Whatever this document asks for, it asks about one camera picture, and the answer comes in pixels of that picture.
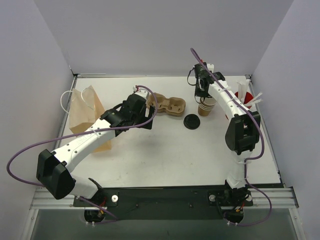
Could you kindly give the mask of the stack of paper cups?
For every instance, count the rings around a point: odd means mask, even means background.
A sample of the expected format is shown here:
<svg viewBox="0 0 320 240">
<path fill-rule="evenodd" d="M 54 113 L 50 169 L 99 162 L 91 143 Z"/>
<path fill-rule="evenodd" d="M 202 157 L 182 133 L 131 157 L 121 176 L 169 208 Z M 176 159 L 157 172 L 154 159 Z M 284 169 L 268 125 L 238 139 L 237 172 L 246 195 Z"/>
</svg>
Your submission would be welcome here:
<svg viewBox="0 0 320 240">
<path fill-rule="evenodd" d="M 216 100 L 213 97 L 201 97 L 198 104 L 197 112 L 201 117 L 207 117 L 216 104 Z"/>
</svg>

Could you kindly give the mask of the black plastic cup lid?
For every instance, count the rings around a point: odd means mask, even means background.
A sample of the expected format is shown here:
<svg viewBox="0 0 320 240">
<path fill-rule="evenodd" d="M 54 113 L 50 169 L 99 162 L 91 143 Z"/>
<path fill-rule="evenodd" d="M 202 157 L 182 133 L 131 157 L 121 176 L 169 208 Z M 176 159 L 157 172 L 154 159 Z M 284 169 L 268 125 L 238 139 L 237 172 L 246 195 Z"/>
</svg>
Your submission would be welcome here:
<svg viewBox="0 0 320 240">
<path fill-rule="evenodd" d="M 201 124 L 199 117 L 196 114 L 188 114 L 183 119 L 183 125 L 189 130 L 197 129 Z"/>
</svg>

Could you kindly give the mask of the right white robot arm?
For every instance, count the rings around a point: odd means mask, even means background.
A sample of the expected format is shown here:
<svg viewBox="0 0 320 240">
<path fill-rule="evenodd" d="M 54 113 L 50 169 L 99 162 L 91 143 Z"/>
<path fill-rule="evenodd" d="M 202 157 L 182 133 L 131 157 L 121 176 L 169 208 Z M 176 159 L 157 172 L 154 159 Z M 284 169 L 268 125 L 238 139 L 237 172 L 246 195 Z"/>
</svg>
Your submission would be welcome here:
<svg viewBox="0 0 320 240">
<path fill-rule="evenodd" d="M 229 125 L 225 133 L 225 143 L 234 152 L 234 163 L 227 175 L 226 182 L 231 189 L 246 186 L 247 158 L 260 140 L 260 114 L 251 112 L 231 91 L 225 77 L 213 72 L 214 65 L 203 62 L 192 68 L 195 76 L 194 97 L 198 101 L 198 114 L 206 117 L 215 105 L 224 111 Z"/>
</svg>

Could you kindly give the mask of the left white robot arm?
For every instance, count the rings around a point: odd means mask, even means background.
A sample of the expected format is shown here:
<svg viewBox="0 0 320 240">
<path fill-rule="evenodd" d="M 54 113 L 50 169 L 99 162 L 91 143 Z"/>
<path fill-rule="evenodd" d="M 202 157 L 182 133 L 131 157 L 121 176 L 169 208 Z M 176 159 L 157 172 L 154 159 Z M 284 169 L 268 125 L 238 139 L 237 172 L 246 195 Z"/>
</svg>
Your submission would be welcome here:
<svg viewBox="0 0 320 240">
<path fill-rule="evenodd" d="M 127 131 L 131 126 L 150 130 L 155 108 L 146 114 L 150 93 L 137 90 L 119 106 L 105 111 L 83 135 L 53 151 L 38 155 L 36 178 L 57 200 L 67 195 L 84 197 L 92 206 L 101 203 L 103 188 L 92 178 L 72 175 L 76 166 L 98 147 Z"/>
</svg>

